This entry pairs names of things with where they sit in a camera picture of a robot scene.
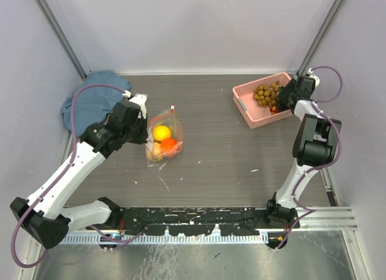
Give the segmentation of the dark grape bunch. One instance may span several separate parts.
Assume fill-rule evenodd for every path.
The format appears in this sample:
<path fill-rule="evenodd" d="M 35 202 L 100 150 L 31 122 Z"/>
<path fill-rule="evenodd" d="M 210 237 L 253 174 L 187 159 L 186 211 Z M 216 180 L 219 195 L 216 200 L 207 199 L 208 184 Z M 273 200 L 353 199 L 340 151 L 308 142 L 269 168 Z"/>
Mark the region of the dark grape bunch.
<path fill-rule="evenodd" d="M 289 109 L 289 107 L 287 106 L 286 102 L 282 101 L 282 100 L 277 100 L 276 101 L 276 107 L 278 108 L 278 112 L 283 112 L 283 111 L 286 111 Z"/>

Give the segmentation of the yellow round fruit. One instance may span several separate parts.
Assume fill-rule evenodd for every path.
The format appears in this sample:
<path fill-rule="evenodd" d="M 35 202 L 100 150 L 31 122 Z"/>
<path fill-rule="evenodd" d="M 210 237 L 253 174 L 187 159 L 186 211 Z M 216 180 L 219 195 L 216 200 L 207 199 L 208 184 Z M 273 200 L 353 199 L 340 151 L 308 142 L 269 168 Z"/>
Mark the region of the yellow round fruit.
<path fill-rule="evenodd" d="M 153 139 L 157 142 L 162 142 L 164 139 L 168 139 L 171 137 L 171 130 L 167 126 L 158 125 L 153 130 Z"/>

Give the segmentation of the clear zip top bag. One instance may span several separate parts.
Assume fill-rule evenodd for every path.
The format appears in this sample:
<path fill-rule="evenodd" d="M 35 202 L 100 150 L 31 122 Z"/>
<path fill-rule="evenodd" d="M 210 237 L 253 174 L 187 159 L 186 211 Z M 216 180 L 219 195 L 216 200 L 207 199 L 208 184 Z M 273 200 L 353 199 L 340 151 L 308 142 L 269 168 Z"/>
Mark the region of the clear zip top bag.
<path fill-rule="evenodd" d="M 183 126 L 176 115 L 175 106 L 155 116 L 148 123 L 147 132 L 147 167 L 160 171 L 169 159 L 183 149 Z"/>

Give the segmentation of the orange-yellow peach fruit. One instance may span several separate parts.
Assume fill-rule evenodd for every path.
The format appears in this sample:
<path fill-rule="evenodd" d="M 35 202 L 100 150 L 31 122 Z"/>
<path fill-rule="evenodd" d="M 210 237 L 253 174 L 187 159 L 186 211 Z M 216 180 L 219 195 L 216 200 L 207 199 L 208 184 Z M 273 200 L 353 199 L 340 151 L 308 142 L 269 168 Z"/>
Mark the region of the orange-yellow peach fruit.
<path fill-rule="evenodd" d="M 163 160 L 163 152 L 159 143 L 155 142 L 151 146 L 146 146 L 147 158 L 152 162 Z"/>

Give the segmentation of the orange persimmon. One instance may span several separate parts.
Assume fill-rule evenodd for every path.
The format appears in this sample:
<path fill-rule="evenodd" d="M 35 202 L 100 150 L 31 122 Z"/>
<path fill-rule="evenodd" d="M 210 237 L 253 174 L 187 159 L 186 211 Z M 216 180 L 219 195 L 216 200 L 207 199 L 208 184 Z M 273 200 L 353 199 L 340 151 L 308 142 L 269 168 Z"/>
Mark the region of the orange persimmon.
<path fill-rule="evenodd" d="M 174 138 L 165 138 L 161 141 L 160 148 L 164 157 L 171 158 L 177 153 L 177 141 Z"/>

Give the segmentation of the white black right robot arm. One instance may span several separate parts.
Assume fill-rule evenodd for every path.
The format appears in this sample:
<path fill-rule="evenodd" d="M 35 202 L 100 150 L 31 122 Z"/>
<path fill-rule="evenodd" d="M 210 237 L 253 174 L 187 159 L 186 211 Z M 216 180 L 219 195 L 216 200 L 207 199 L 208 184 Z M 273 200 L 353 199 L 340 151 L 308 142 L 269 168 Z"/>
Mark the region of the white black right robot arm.
<path fill-rule="evenodd" d="M 336 163 L 341 154 L 342 122 L 326 115 L 311 98 L 316 87 L 315 77 L 301 75 L 278 94 L 276 109 L 291 111 L 301 125 L 293 144 L 293 166 L 284 184 L 267 202 L 264 219 L 271 228 L 296 224 L 296 208 L 308 182 L 320 169 Z"/>

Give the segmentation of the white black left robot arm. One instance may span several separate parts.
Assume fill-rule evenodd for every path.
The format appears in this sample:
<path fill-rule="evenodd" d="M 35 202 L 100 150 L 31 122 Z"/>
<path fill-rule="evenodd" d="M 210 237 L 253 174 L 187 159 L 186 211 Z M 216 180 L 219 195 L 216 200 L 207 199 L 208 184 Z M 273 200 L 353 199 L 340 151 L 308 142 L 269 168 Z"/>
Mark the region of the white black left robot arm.
<path fill-rule="evenodd" d="M 70 155 L 57 171 L 27 199 L 15 198 L 10 208 L 22 228 L 44 248 L 56 247 L 73 231 L 101 224 L 115 229 L 122 208 L 107 197 L 82 206 L 65 207 L 84 179 L 125 143 L 147 141 L 145 94 L 136 94 L 117 103 L 104 123 L 89 125 Z"/>

